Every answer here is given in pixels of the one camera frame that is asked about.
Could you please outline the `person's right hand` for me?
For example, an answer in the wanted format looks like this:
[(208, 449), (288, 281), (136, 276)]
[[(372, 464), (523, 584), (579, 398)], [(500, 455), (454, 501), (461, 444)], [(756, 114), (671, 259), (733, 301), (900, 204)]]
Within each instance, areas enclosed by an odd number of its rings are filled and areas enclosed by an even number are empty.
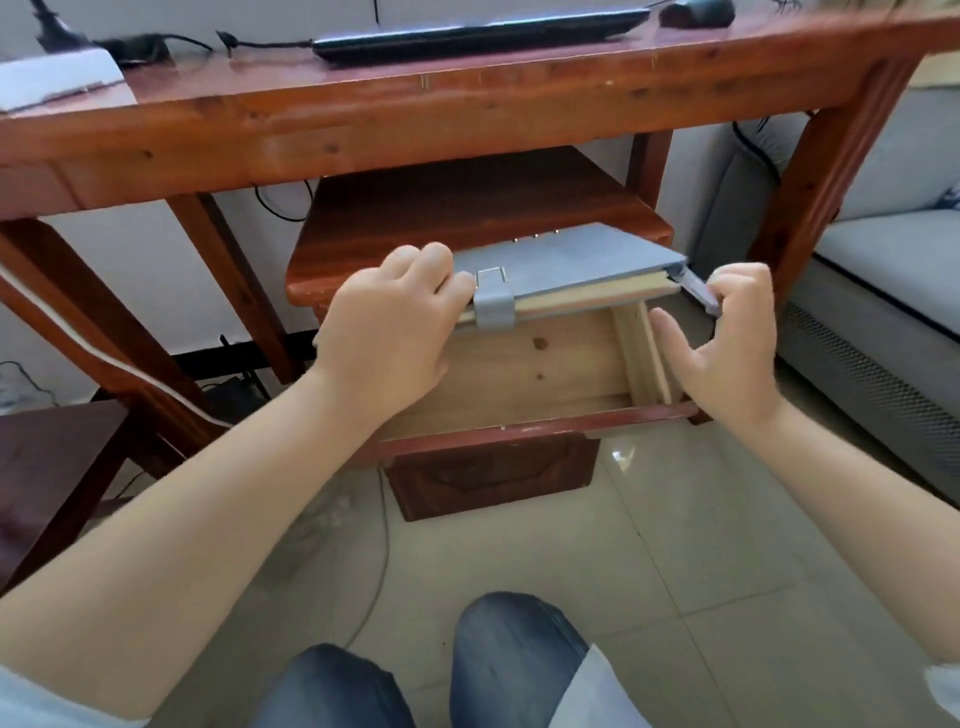
[(741, 439), (764, 429), (784, 398), (775, 379), (777, 322), (770, 268), (759, 262), (716, 269), (708, 289), (721, 305), (713, 337), (696, 348), (707, 361), (695, 403)]

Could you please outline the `black computer mouse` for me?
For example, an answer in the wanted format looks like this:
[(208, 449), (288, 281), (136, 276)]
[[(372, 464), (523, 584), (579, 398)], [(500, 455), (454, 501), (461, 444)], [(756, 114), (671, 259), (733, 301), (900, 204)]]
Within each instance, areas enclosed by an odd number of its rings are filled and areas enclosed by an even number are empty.
[(720, 30), (735, 21), (734, 0), (669, 0), (659, 11), (658, 26), (670, 30)]

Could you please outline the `person's left hand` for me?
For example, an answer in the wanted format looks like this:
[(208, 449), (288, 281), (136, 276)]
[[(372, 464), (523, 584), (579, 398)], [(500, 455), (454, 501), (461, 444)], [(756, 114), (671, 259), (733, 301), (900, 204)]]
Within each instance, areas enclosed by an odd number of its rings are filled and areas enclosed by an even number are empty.
[(353, 273), (338, 289), (315, 340), (315, 370), (344, 408), (375, 430), (433, 390), (460, 316), (378, 276)]

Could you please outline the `person's leg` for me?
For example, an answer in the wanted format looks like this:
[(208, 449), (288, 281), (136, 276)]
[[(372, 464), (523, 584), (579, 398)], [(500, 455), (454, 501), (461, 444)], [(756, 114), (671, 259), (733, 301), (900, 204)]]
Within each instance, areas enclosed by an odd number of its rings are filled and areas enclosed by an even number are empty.
[(534, 595), (475, 599), (455, 627), (451, 728), (548, 728), (589, 650), (565, 614)]
[(329, 643), (288, 663), (247, 728), (416, 728), (390, 672)]

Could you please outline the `open wooden drawer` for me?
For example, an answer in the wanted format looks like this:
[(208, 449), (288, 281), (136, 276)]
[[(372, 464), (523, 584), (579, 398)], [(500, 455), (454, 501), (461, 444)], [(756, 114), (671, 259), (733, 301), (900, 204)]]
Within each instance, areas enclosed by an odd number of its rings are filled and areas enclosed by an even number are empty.
[(480, 445), (694, 417), (656, 346), (646, 302), (455, 334), (448, 371), (357, 455), (389, 462)]

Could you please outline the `black power adapter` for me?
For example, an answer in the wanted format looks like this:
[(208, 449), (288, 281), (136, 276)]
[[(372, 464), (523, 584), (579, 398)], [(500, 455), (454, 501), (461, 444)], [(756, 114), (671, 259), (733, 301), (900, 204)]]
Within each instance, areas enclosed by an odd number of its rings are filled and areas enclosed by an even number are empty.
[(108, 52), (121, 68), (148, 67), (172, 61), (169, 43), (186, 43), (210, 54), (214, 48), (195, 38), (172, 32), (144, 32), (93, 40), (93, 45)]

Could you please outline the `person's left leg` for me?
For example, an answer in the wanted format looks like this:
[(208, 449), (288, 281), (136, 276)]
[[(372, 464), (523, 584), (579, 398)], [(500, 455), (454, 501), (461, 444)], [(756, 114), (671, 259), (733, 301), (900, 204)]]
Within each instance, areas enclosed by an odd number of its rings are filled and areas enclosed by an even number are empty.
[(416, 728), (390, 672), (329, 643), (288, 663), (247, 728)]

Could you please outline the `grey notebook with clasp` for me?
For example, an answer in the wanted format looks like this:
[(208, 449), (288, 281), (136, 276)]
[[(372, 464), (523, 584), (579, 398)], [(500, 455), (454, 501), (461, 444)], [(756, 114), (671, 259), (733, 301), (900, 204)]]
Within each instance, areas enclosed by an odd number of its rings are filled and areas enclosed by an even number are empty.
[(582, 224), (454, 253), (475, 292), (457, 330), (509, 331), (518, 323), (615, 308), (681, 290), (714, 318), (721, 305), (687, 258), (606, 224)]

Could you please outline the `dark wooden chair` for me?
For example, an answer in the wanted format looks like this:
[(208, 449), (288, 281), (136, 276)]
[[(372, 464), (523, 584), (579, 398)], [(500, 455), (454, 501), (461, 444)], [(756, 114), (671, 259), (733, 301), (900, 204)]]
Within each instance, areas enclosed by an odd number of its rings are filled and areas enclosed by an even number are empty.
[(118, 401), (0, 416), (0, 597), (77, 540), (128, 460), (167, 466), (157, 433)]

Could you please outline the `red-brown wooden desk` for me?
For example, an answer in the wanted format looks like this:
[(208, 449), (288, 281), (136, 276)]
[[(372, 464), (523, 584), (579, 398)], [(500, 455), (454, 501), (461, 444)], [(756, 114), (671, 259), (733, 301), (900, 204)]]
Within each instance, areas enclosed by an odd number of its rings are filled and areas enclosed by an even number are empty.
[(927, 55), (960, 51), (960, 10), (739, 17), (626, 39), (329, 70), (308, 51), (130, 71), (126, 86), (0, 117), (0, 303), (100, 387), (142, 407), (186, 455), (214, 428), (96, 359), (54, 324), (194, 403), (174, 359), (41, 218), (166, 201), (281, 383), (303, 366), (211, 194), (574, 145), (638, 133), (634, 192), (654, 206), (669, 132), (816, 111), (750, 257), (782, 305), (815, 240)]

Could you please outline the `person's right leg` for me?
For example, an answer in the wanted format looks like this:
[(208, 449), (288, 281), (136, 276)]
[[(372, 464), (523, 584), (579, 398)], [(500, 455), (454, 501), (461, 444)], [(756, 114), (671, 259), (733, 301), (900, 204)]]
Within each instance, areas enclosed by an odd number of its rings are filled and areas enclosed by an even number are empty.
[(534, 595), (475, 599), (455, 627), (451, 728), (548, 728), (589, 650), (565, 614)]

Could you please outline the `person's right forearm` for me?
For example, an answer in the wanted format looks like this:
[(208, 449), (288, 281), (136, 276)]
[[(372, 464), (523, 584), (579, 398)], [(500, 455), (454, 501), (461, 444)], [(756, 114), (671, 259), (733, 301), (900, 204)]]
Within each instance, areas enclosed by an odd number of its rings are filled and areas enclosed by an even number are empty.
[(960, 664), (960, 511), (788, 402), (730, 431), (939, 664)]

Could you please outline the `grey sofa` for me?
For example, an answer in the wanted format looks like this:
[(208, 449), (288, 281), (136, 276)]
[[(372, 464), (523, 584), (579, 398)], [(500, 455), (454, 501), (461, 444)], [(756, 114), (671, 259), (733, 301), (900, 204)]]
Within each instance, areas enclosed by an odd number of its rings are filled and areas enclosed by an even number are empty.
[(901, 96), (791, 289), (777, 351), (960, 506), (960, 84)]

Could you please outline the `black laptop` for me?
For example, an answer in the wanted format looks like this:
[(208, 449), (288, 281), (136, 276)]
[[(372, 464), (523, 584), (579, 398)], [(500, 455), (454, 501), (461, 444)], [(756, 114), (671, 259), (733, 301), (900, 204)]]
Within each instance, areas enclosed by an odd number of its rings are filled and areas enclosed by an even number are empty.
[(384, 31), (316, 39), (311, 50), (333, 67), (402, 64), (604, 43), (641, 26), (650, 16), (648, 7), (638, 7), (476, 26)]

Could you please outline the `black plug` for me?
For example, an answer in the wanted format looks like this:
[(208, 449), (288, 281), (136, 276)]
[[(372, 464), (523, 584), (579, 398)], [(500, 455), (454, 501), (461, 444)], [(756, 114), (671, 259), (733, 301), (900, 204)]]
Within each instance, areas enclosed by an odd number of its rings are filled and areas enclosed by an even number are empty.
[(69, 28), (46, 4), (45, 0), (29, 0), (32, 14), (39, 24), (36, 40), (47, 54), (73, 52), (90, 46), (82, 33)]

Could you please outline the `person's left forearm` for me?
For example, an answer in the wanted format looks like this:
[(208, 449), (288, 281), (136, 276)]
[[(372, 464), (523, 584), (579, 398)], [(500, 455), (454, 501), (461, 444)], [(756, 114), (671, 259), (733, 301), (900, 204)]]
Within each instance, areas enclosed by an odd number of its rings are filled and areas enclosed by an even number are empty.
[(271, 551), (383, 423), (309, 371), (0, 598), (0, 665), (124, 720), (149, 718)]

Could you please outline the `white shirt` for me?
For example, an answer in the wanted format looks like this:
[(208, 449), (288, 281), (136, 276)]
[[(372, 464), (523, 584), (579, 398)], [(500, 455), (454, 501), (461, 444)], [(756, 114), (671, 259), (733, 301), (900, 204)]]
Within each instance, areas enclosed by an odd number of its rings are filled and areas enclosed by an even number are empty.
[(586, 652), (548, 728), (653, 728), (598, 645)]

